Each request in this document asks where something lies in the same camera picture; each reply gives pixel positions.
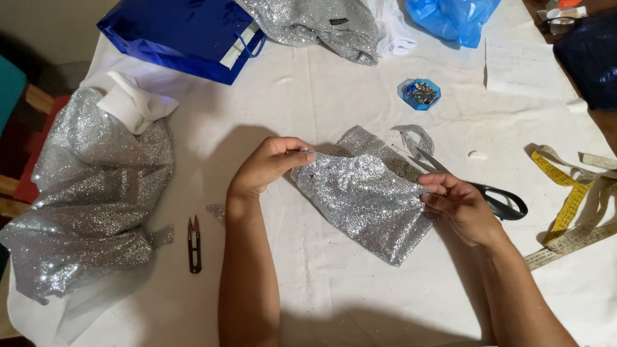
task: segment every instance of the white cloth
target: white cloth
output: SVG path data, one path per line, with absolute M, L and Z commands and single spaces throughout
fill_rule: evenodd
M 362 0 L 362 3 L 375 18 L 378 56 L 400 56 L 416 46 L 396 0 Z
M 117 84 L 96 105 L 118 118 L 135 135 L 144 132 L 155 120 L 168 116 L 180 105 L 173 98 L 141 89 L 135 77 L 117 71 L 107 74 Z
M 548 229 L 570 188 L 546 177 L 526 150 L 549 144 L 572 163 L 578 152 L 614 158 L 600 130 L 563 101 L 487 91 L 482 46 L 452 49 L 409 30 L 423 49 L 376 67 L 350 63 L 319 45 L 267 44 L 233 86 L 123 56 L 101 37 L 84 86 L 109 91 L 115 83 L 106 72 L 121 71 L 182 104 L 170 117 L 175 172 L 146 226 L 175 224 L 181 240 L 188 217 L 197 214 L 203 270 L 189 272 L 186 243 L 161 248 L 146 284 L 106 310 L 73 347 L 218 345 L 225 231 L 204 206 L 224 202 L 242 161 L 273 133 L 298 136 L 323 152 L 357 124 L 397 146 L 400 134 L 391 127 L 421 125 L 435 142 L 435 157 L 453 173 L 527 203 L 525 218 L 503 226 L 524 255 L 540 249 L 537 234 Z M 483 31 L 543 42 L 519 0 L 502 0 Z M 396 94 L 397 85 L 416 77 L 441 87 L 441 99 L 428 111 L 414 111 Z M 567 78 L 560 78 L 574 96 Z M 488 159 L 470 159 L 470 151 Z M 261 202 L 280 286 L 282 346 L 481 345 L 473 341 L 490 335 L 481 278 L 446 224 L 395 268 L 327 223 L 289 180 L 269 185 Z M 581 207 L 585 213 L 595 208 L 589 202 Z M 607 218 L 614 214 L 612 206 Z M 580 345 L 617 341 L 617 236 L 532 274 Z M 38 347 L 52 346 L 64 304 L 59 298 L 47 306 L 33 303 L 15 291 L 11 278 L 11 321 Z

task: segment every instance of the wall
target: wall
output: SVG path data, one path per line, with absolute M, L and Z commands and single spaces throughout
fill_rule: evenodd
M 0 0 L 0 34 L 14 38 L 49 64 L 90 61 L 96 22 L 118 0 Z

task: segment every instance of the yellow measuring tape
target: yellow measuring tape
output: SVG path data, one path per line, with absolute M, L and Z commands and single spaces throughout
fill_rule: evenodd
M 597 156 L 588 156 L 588 158 L 592 157 L 595 158 L 594 160 L 601 158 Z M 580 172 L 579 176 L 576 179 L 570 177 L 556 168 L 546 158 L 550 158 L 555 162 L 578 170 Z M 606 214 L 608 198 L 613 191 L 617 190 L 617 173 L 599 174 L 571 165 L 562 160 L 554 149 L 546 145 L 538 146 L 531 154 L 531 159 L 555 183 L 561 186 L 573 187 L 566 202 L 557 214 L 553 227 L 546 234 L 544 240 L 542 240 L 542 245 L 545 248 L 525 257 L 525 261 L 531 270 L 535 270 L 549 262 L 617 233 L 617 224 L 610 224 L 602 227 L 597 226 Z M 611 160 L 606 158 L 602 159 L 605 159 L 603 164 Z M 585 159 L 583 162 L 585 164 L 595 165 L 595 161 L 591 162 L 591 159 L 590 162 L 586 162 Z M 594 183 L 599 179 L 609 180 L 607 186 L 600 192 L 600 209 L 591 219 L 568 231 L 568 227 L 574 220 L 582 200 L 593 187 Z

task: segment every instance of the person's left hand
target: person's left hand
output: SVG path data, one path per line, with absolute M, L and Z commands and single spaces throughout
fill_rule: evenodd
M 295 137 L 268 137 L 240 166 L 227 190 L 228 196 L 257 199 L 266 187 L 296 166 L 308 165 L 315 160 L 310 152 L 300 148 L 313 147 Z

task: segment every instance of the glitter fabric piece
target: glitter fabric piece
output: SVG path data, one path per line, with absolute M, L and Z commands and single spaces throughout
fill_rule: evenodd
M 407 149 L 411 152 L 412 156 L 418 160 L 426 161 L 427 159 L 418 151 L 416 147 L 420 147 L 424 152 L 433 155 L 435 152 L 435 144 L 433 139 L 428 135 L 423 127 L 419 125 L 397 125 L 390 130 L 397 130 L 403 137 Z M 413 139 L 412 134 L 416 133 L 420 136 L 420 142 L 417 143 Z
M 225 225 L 225 206 L 221 204 L 211 204 L 204 208 L 206 211 L 214 215 L 219 223 Z
M 354 127 L 333 155 L 292 170 L 298 188 L 326 220 L 393 266 L 400 266 L 433 226 L 415 183 L 420 174 L 376 136 Z
M 149 235 L 141 226 L 173 170 L 166 121 L 134 136 L 96 107 L 101 99 L 80 88 L 58 113 L 32 176 L 41 193 L 0 232 L 17 291 L 41 304 L 145 264 L 153 243 L 173 238 L 172 228 Z
M 358 0 L 236 0 L 271 39 L 295 47 L 324 42 L 336 54 L 377 65 L 377 28 Z

